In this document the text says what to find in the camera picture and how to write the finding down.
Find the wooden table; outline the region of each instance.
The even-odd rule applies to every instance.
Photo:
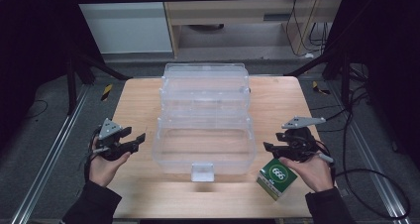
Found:
[[[309,187],[299,177],[274,201],[257,183],[259,170],[272,159],[263,142],[279,144],[276,132],[293,116],[310,117],[295,77],[250,76],[250,115],[254,119],[257,156],[241,175],[217,175],[214,182],[191,182],[190,174],[163,173],[152,159],[160,114],[160,78],[126,82],[113,120],[146,141],[120,167],[109,187],[123,196],[115,218],[286,218],[310,217],[304,195]],[[318,139],[314,126],[312,134]]]

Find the transparent plastic container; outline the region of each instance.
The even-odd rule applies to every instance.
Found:
[[[160,99],[162,110],[248,109],[249,75],[241,63],[169,63]]]
[[[168,64],[153,158],[193,181],[248,171],[256,156],[250,90],[243,64]]]

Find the wall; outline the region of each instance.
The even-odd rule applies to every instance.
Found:
[[[104,58],[172,54],[162,3],[80,5]]]

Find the small box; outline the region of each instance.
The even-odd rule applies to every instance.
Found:
[[[277,200],[296,178],[297,175],[290,168],[284,166],[278,159],[272,159],[260,170],[257,183]]]

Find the human hand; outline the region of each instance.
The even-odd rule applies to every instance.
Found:
[[[315,192],[325,191],[334,187],[328,164],[317,155],[304,163],[297,163],[288,158],[279,159],[282,164],[295,170],[303,181]]]
[[[96,149],[96,143],[98,142],[98,138],[95,138],[93,141],[93,150]],[[96,156],[91,164],[90,164],[90,171],[89,171],[89,180],[95,182],[96,184],[106,187],[114,178],[115,173],[117,172],[118,168],[127,161],[130,157],[130,152],[127,152],[123,156],[121,156],[118,160],[109,162],[105,160],[101,156]]]

